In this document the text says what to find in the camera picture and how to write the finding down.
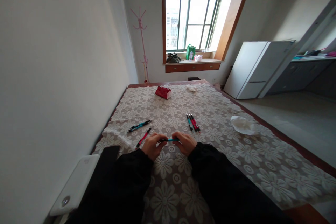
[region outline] tiled floor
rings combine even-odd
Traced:
[[[237,101],[336,168],[336,102],[308,92]],[[336,223],[336,201],[314,208]]]

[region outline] hand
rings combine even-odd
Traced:
[[[150,137],[145,139],[145,143],[141,149],[153,162],[160,155],[162,148],[167,144],[167,142],[162,142],[156,146],[160,139],[168,140],[168,137],[154,132]]]
[[[173,133],[173,138],[178,138],[180,140],[180,142],[175,141],[173,144],[175,144],[180,149],[181,153],[186,156],[189,156],[197,145],[197,142],[192,136],[179,131]]]

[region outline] red tissue box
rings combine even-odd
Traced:
[[[171,97],[172,90],[165,88],[165,87],[157,87],[157,90],[155,91],[155,94],[157,94],[158,96],[161,96],[162,98],[165,98],[166,100],[168,100]]]

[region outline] red pen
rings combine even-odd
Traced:
[[[190,120],[191,120],[191,123],[192,123],[193,126],[194,126],[195,132],[197,132],[197,127],[196,127],[195,121],[194,121],[193,118],[192,118],[192,115],[191,115],[191,114],[188,114],[188,115],[189,115],[189,118],[190,118]]]
[[[201,130],[199,129],[199,126],[197,125],[197,122],[196,122],[196,120],[195,120],[195,118],[194,118],[193,115],[191,115],[191,118],[193,119],[193,121],[194,121],[194,123],[195,123],[195,125],[196,125],[196,127],[197,127],[197,130],[198,130],[199,132],[201,132]]]
[[[140,140],[140,141],[138,142],[138,144],[136,145],[136,148],[139,148],[139,146],[140,146],[142,140],[144,140],[144,139],[146,138],[146,136],[148,135],[148,133],[150,132],[151,129],[152,129],[152,128],[149,127],[149,129],[147,130],[146,134],[143,136],[143,138],[141,138],[141,140]]]

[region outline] wooden drawer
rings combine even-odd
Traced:
[[[218,70],[221,63],[166,65],[166,73]]]

